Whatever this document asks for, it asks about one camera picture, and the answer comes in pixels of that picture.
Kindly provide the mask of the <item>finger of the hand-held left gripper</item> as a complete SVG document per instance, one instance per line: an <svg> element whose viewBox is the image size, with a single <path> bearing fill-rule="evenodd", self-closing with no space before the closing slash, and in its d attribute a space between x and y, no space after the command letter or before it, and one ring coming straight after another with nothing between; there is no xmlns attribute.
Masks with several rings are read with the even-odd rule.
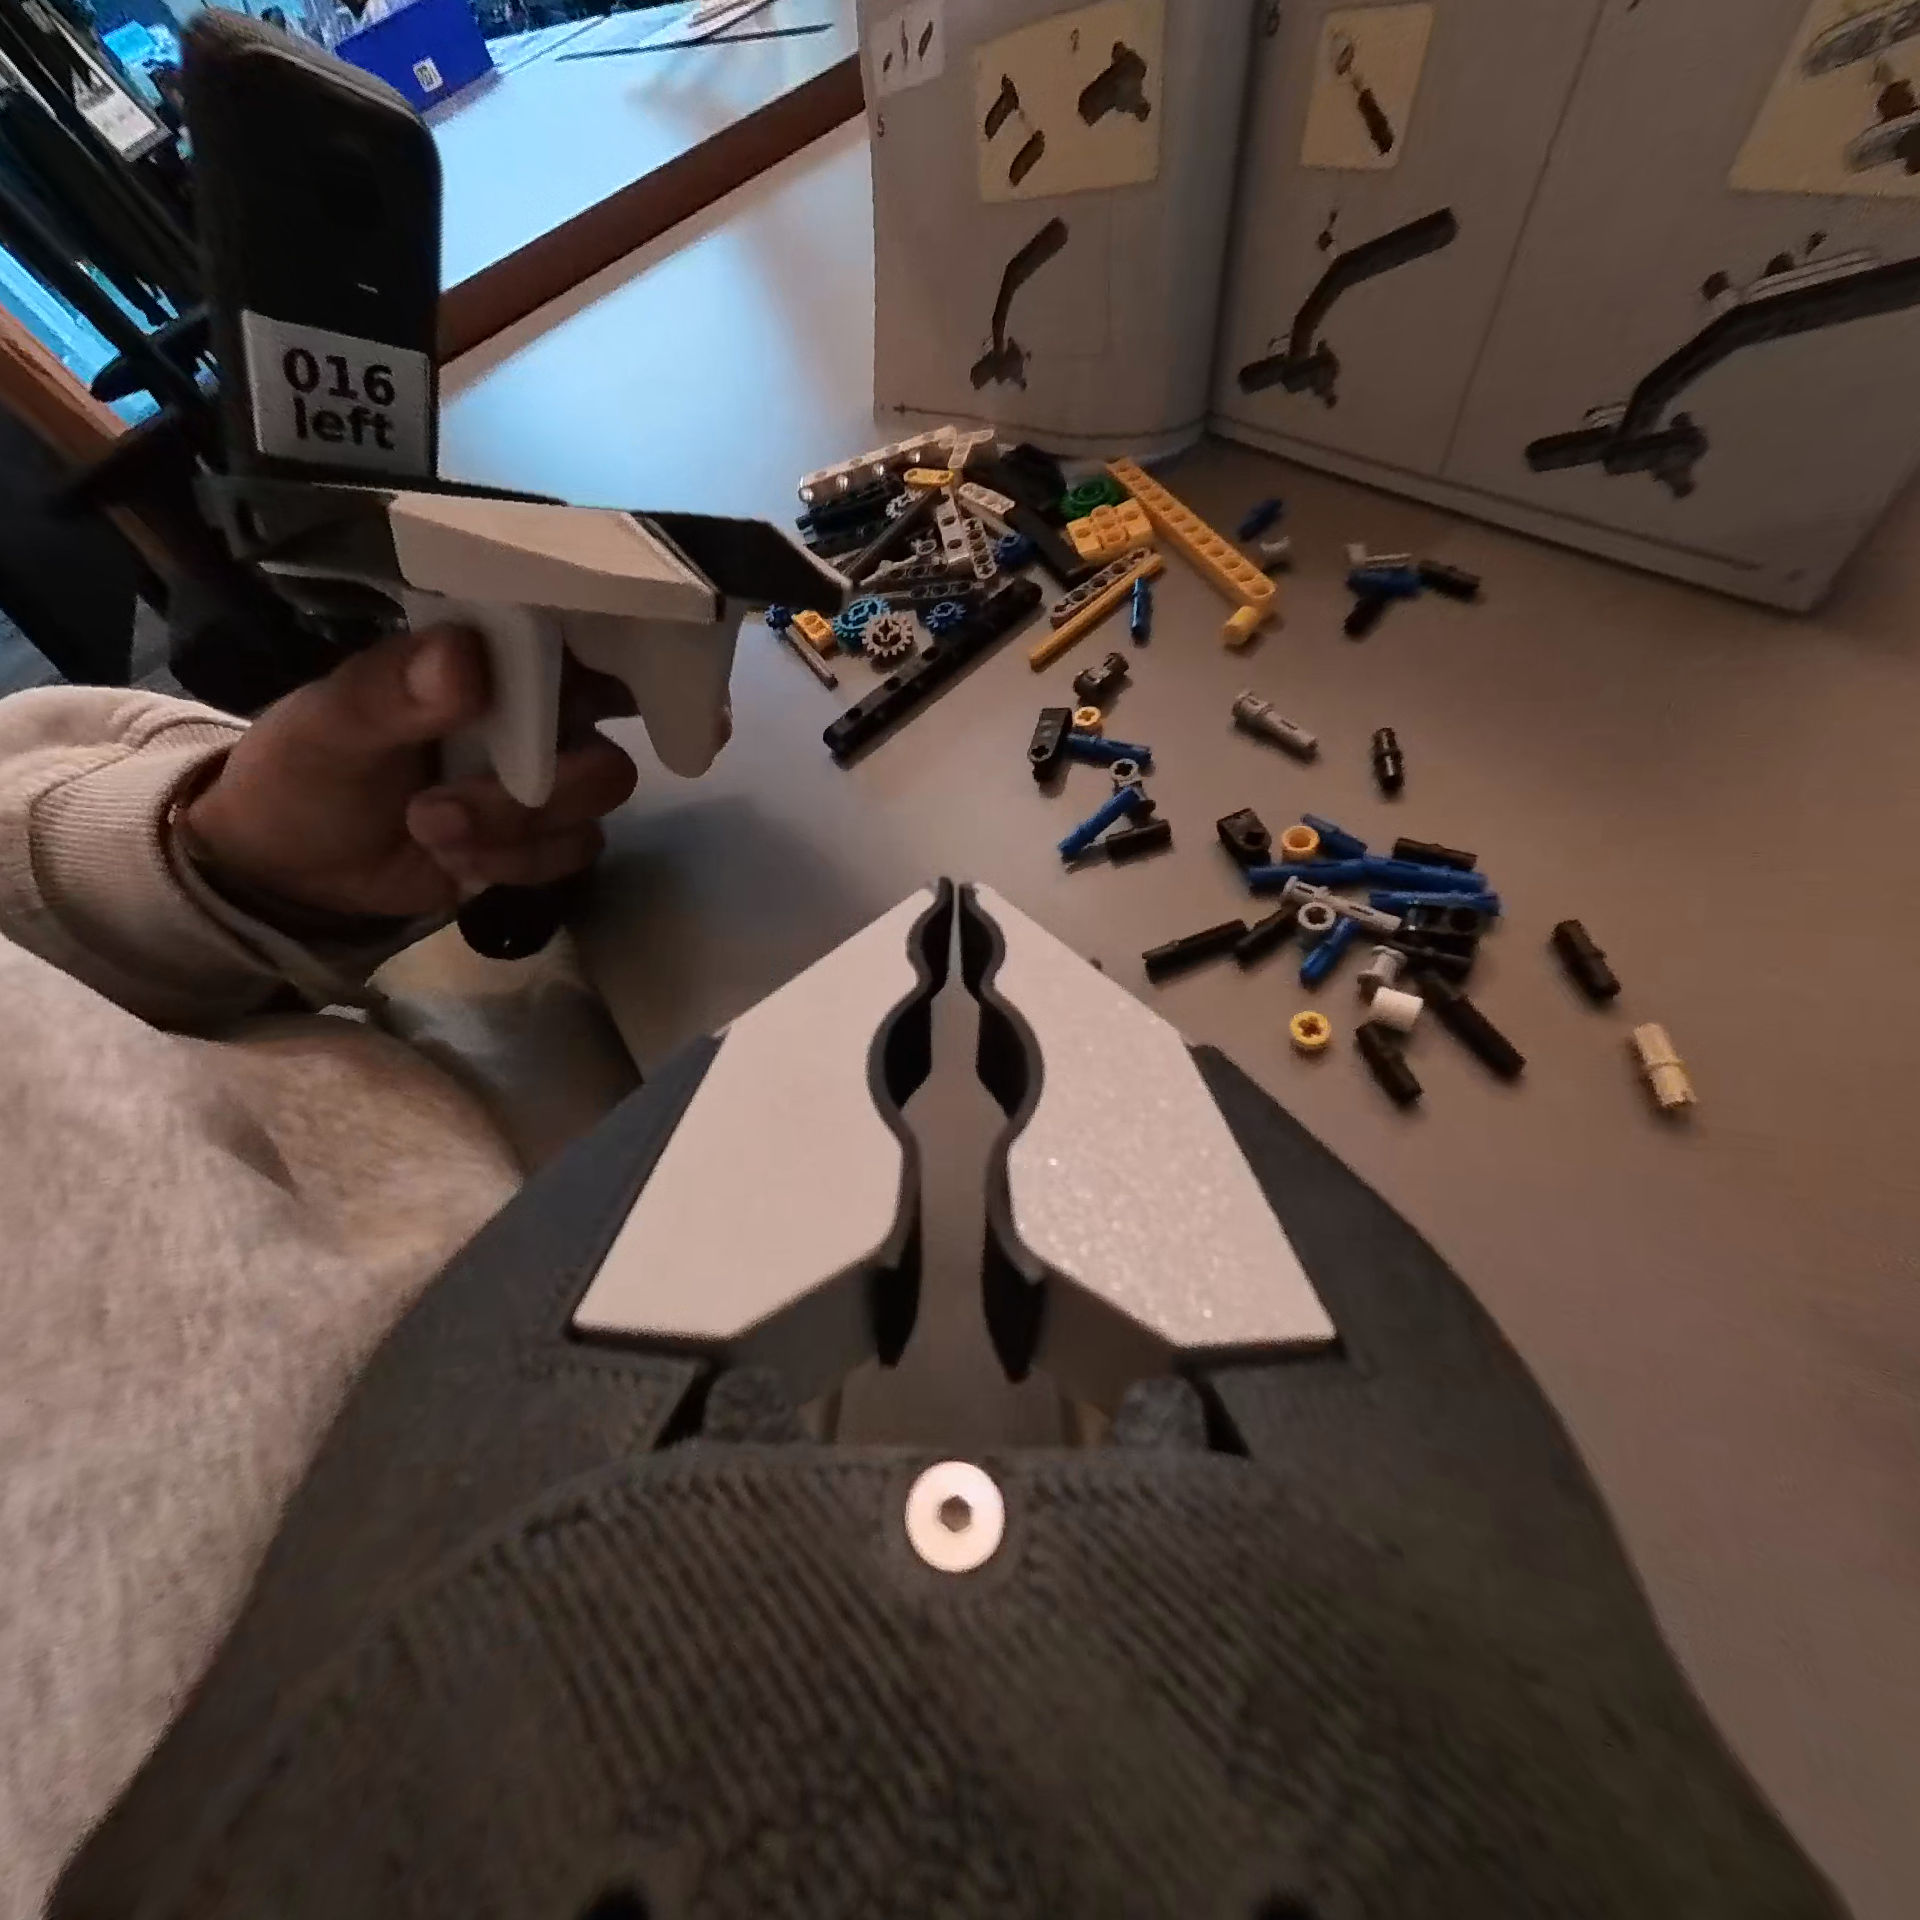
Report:
<svg viewBox="0 0 1920 1920"><path fill-rule="evenodd" d="M387 532L406 588L481 604L714 625L729 607L840 612L849 592L759 517L395 492Z"/></svg>

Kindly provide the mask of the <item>dark furniture frame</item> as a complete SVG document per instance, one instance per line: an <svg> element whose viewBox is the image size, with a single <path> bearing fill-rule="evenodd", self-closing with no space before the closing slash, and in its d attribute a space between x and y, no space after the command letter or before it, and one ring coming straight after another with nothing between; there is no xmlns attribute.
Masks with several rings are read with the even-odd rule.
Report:
<svg viewBox="0 0 1920 1920"><path fill-rule="evenodd" d="M200 373L200 272L177 150L155 124L122 157L88 114L1 67L1 618L66 682L126 685L135 607L163 585L67 473Z"/></svg>

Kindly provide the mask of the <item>person's left forearm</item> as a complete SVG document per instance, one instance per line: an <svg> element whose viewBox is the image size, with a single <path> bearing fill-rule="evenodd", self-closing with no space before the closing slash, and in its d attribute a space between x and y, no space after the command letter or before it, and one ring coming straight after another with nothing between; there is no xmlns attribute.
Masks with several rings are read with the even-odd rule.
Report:
<svg viewBox="0 0 1920 1920"><path fill-rule="evenodd" d="M151 1025L205 1035L279 1003L361 1003L420 919L297 908L211 880L177 813L246 722L100 686L1 698L1 938Z"/></svg>

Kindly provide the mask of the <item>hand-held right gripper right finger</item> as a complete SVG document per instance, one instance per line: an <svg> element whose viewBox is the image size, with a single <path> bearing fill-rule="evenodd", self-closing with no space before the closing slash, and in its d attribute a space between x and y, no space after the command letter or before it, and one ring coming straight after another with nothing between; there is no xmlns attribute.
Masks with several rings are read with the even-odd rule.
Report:
<svg viewBox="0 0 1920 1920"><path fill-rule="evenodd" d="M1005 1379L1142 1379L1335 1349L1186 1039L990 887L956 887L975 1079L1000 1109L982 1311Z"/></svg>

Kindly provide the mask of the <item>pile of lego beams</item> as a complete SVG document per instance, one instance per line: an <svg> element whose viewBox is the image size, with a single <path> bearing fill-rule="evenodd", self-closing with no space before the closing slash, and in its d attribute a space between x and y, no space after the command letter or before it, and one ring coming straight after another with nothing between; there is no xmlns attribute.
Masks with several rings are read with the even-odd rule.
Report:
<svg viewBox="0 0 1920 1920"><path fill-rule="evenodd" d="M773 588L765 625L819 685L837 657L874 677L822 734L840 767L1012 640L1045 674L1120 615L1142 637L1169 559L1221 597L1230 645L1275 615L1272 578L1132 460L1065 485L1037 445L934 426L806 473L797 500L829 582Z"/></svg>

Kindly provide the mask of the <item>person's left hand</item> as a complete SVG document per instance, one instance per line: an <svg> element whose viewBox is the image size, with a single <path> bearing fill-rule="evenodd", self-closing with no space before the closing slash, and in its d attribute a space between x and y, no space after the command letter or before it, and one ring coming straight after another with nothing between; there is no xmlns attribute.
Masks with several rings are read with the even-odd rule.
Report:
<svg viewBox="0 0 1920 1920"><path fill-rule="evenodd" d="M492 774L447 776L443 741L488 709L486 651L464 629L379 640L265 709L179 805L177 837L205 878L265 919L447 919L492 887L585 873L600 821L636 785L600 722L636 712L605 674L572 668L543 805Z"/></svg>

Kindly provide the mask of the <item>person's grey hoodie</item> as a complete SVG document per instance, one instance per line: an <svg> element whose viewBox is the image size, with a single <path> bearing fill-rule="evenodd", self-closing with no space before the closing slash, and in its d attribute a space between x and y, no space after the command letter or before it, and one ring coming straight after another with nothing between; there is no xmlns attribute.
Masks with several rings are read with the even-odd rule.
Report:
<svg viewBox="0 0 1920 1920"><path fill-rule="evenodd" d="M1 949L1 1915L226 1641L364 1360L636 1083L569 942L160 1031Z"/></svg>

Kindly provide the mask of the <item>small lego pins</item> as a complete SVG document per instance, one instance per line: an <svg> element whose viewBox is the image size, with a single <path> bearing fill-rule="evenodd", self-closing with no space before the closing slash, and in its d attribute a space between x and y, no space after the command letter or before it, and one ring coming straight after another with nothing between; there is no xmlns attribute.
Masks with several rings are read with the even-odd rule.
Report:
<svg viewBox="0 0 1920 1920"><path fill-rule="evenodd" d="M1137 462L1113 462L1101 478L1078 485L1064 499L1064 511L1060 534L1087 573L1050 610L1050 629L1031 655L1031 668L1059 659L1068 644L1115 612L1126 612L1134 640L1147 637L1150 585L1161 570L1150 536L1169 541L1186 564L1235 600L1224 640L1255 637L1272 610L1272 567L1283 560L1283 544L1262 544L1260 564L1253 564ZM1167 817L1142 791L1153 771L1150 750L1104 731L1113 694L1130 670L1123 655L1108 655L1082 670L1071 685L1075 707L1042 709L1024 750L1038 785L1075 763L1111 776L1113 794L1060 839L1060 862L1068 868L1091 856L1123 862L1169 846ZM1230 919L1145 949L1147 979L1184 975L1213 958L1232 958L1239 969L1250 969L1295 942L1299 987L1317 991L1351 949L1369 942L1369 960L1353 977L1362 995L1353 1039L1380 1092L1400 1109L1420 1102L1422 1083L1406 1064L1406 1036L1424 1009L1496 1079L1513 1081L1522 1072L1517 1048L1465 995L1476 949L1502 917L1502 899L1476 869L1474 854L1407 837L1380 854L1316 815L1272 831L1250 808L1221 815L1217 837L1247 891L1272 899L1272 912L1255 923Z"/></svg>

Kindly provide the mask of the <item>white table with wooden edge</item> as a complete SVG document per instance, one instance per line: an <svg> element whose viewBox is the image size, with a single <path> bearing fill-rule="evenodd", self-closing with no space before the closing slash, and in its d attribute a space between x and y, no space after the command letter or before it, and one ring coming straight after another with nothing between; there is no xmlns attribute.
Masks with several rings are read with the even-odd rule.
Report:
<svg viewBox="0 0 1920 1920"><path fill-rule="evenodd" d="M538 37L428 117L443 164L436 362L580 311L659 240L860 120L849 2L684 8Z"/></svg>

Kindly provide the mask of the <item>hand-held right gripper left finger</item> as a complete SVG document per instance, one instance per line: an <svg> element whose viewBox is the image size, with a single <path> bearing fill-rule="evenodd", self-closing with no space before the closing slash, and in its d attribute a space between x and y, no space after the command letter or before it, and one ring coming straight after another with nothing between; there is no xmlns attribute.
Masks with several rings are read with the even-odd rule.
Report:
<svg viewBox="0 0 1920 1920"><path fill-rule="evenodd" d="M901 1358L922 1292L905 1105L955 906L945 878L916 888L704 1048L574 1334L773 1371L797 1403Z"/></svg>

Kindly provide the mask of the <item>lego instruction booklet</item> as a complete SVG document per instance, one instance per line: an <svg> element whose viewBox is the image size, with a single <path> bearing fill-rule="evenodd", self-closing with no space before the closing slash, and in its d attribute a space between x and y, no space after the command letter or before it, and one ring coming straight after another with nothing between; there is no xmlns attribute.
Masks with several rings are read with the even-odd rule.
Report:
<svg viewBox="0 0 1920 1920"><path fill-rule="evenodd" d="M1913 2L858 2L874 406L1809 610L1917 475Z"/></svg>

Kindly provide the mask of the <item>blue plastic bin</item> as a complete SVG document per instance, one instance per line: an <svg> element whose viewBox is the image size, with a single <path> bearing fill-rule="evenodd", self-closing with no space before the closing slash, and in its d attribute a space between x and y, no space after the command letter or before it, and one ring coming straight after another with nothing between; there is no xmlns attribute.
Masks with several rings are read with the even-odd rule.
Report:
<svg viewBox="0 0 1920 1920"><path fill-rule="evenodd" d="M331 53L420 114L497 80L469 2L365 2Z"/></svg>

